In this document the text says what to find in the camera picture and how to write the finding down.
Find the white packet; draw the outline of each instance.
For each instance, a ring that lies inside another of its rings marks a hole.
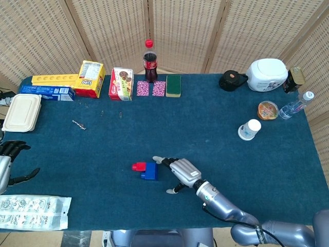
[[[25,231],[67,229],[71,197],[0,196],[0,228]]]

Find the white paper cup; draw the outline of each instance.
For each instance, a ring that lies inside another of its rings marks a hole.
[[[261,123],[256,119],[251,119],[244,125],[241,125],[237,131],[242,140],[252,140],[261,129]]]

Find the water bottle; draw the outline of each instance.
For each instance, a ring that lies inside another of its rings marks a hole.
[[[146,40],[145,46],[147,48],[143,55],[144,68],[145,68],[145,79],[148,82],[154,82],[158,79],[158,74],[156,72],[156,67],[158,66],[156,60],[156,53],[153,49],[153,41]]]
[[[296,101],[293,101],[283,108],[280,109],[279,115],[283,119],[289,119],[293,116],[293,114],[299,112],[304,109],[307,105],[311,103],[314,98],[314,93],[307,91],[304,94],[300,94]]]

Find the green sponge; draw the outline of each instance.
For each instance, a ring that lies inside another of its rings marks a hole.
[[[167,97],[180,97],[180,75],[167,75]]]

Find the blue box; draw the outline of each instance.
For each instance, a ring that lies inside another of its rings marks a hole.
[[[23,85],[21,94],[40,94],[45,100],[73,101],[75,92],[68,86],[28,86]]]
[[[146,163],[146,170],[140,174],[140,177],[145,180],[158,180],[158,164]]]

